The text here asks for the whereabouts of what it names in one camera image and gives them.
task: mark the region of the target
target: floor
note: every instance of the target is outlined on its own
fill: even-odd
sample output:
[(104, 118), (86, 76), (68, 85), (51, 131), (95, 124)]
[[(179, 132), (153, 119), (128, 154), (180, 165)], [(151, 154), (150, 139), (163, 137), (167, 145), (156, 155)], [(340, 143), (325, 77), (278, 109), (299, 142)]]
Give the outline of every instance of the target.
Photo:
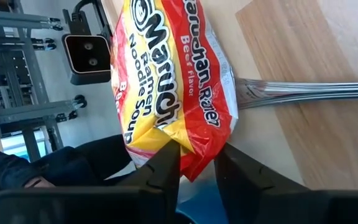
[[(71, 13), (77, 1), (72, 0), (21, 0), (26, 14), (56, 17), (63, 20), (62, 9)], [(88, 16), (89, 26), (93, 34), (100, 29), (92, 6), (83, 8)], [(65, 57), (61, 38), (67, 30), (33, 30), (32, 37), (50, 37), (57, 41), (57, 50), (37, 52), (37, 59), (44, 78), (50, 101), (69, 100), (82, 94), (88, 106), (78, 111), (78, 118), (59, 124), (60, 134), (65, 146), (80, 144), (121, 133), (114, 97), (110, 83), (74, 86), (70, 83), (70, 68)]]

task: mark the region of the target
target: plastic wrapper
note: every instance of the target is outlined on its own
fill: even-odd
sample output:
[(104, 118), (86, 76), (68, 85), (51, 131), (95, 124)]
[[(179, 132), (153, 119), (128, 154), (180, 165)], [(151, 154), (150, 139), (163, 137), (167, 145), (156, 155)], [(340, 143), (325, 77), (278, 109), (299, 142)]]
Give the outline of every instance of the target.
[(112, 88), (137, 166), (171, 139), (194, 180), (238, 119), (231, 67), (199, 1), (125, 0), (112, 38)]

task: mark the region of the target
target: hand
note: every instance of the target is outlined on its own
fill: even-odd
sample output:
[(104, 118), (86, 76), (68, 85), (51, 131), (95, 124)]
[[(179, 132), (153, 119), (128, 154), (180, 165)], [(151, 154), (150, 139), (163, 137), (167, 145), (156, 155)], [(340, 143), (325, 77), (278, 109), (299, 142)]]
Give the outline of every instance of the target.
[(29, 187), (55, 187), (53, 184), (51, 184), (49, 181), (45, 180), (43, 177), (36, 177), (28, 181), (28, 183), (25, 184), (24, 188)]

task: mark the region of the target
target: maruchan logo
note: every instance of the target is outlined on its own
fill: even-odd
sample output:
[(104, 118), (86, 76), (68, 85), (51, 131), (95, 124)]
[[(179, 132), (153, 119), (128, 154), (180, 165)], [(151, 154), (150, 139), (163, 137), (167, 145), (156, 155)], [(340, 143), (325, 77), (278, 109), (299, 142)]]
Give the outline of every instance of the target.
[(178, 84), (167, 44), (170, 30), (164, 25), (163, 13), (156, 10), (153, 0), (132, 0), (131, 16), (137, 33), (147, 43), (150, 61), (156, 67), (158, 82), (155, 125), (163, 128), (177, 120), (178, 111), (182, 107), (176, 93)]

